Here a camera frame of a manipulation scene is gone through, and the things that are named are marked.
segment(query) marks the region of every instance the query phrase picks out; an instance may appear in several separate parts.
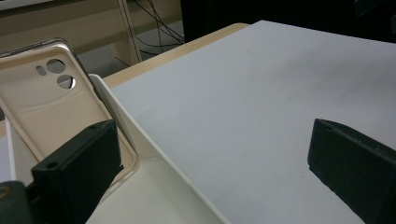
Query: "white surface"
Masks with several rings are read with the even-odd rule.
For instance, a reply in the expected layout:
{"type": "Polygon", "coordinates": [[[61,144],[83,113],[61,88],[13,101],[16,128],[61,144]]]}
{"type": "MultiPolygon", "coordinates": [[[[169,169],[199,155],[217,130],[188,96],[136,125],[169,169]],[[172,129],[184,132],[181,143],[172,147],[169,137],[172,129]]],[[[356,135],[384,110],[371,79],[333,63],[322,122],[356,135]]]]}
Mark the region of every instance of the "white surface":
{"type": "Polygon", "coordinates": [[[25,186],[33,182],[31,169],[37,165],[38,160],[32,150],[18,135],[6,117],[6,131],[8,141],[10,179],[19,180],[25,186]]]}
{"type": "Polygon", "coordinates": [[[396,46],[260,21],[113,89],[232,223],[362,223],[309,170],[315,118],[396,148],[396,46]]]}
{"type": "Polygon", "coordinates": [[[196,223],[229,221],[191,184],[124,110],[105,82],[90,78],[112,117],[134,146],[138,165],[133,174],[114,184],[89,223],[196,223]]]}
{"type": "Polygon", "coordinates": [[[0,137],[0,182],[8,181],[11,178],[9,169],[7,137],[0,137]]]}

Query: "phone case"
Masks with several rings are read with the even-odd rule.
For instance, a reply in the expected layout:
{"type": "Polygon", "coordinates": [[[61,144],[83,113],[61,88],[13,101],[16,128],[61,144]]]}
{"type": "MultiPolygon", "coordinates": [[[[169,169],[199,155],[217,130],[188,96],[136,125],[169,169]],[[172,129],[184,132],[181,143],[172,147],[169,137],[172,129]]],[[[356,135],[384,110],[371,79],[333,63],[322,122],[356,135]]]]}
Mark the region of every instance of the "phone case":
{"type": "MultiPolygon", "coordinates": [[[[0,55],[0,107],[38,161],[84,128],[112,119],[65,40],[55,38],[0,55]]],[[[124,169],[136,154],[119,129],[124,169]]]]}

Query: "white panel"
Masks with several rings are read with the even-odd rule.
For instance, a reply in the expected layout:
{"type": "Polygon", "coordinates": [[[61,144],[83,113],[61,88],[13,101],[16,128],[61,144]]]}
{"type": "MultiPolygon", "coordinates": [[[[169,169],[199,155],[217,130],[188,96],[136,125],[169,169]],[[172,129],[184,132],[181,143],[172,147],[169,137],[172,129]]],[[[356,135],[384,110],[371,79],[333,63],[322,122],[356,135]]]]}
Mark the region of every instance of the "white panel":
{"type": "Polygon", "coordinates": [[[11,178],[7,149],[7,137],[0,137],[0,182],[8,181],[11,178]]]}
{"type": "Polygon", "coordinates": [[[362,223],[308,170],[314,119],[396,148],[396,46],[260,21],[113,89],[232,223],[362,223]]]}

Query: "table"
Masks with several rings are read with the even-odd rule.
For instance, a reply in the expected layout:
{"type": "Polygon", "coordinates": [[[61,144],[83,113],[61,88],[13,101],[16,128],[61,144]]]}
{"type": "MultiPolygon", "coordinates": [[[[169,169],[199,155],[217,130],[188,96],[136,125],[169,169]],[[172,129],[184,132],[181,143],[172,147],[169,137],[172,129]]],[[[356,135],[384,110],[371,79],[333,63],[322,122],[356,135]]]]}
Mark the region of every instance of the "table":
{"type": "Polygon", "coordinates": [[[232,223],[362,223],[308,170],[312,125],[396,148],[395,59],[393,44],[260,21],[106,82],[232,223]]]}

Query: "black plastic block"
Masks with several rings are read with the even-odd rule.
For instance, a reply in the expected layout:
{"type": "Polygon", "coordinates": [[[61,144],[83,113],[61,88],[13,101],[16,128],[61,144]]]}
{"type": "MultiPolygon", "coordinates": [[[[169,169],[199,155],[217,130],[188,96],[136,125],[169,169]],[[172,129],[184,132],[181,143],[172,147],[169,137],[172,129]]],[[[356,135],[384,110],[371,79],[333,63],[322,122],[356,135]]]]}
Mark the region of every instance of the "black plastic block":
{"type": "Polygon", "coordinates": [[[34,224],[22,182],[0,183],[0,223],[34,224]]]}
{"type": "Polygon", "coordinates": [[[114,120],[77,134],[32,169],[48,223],[85,223],[122,169],[114,120]]]}
{"type": "Polygon", "coordinates": [[[308,164],[365,223],[396,223],[395,150],[346,125],[316,119],[308,164]]]}

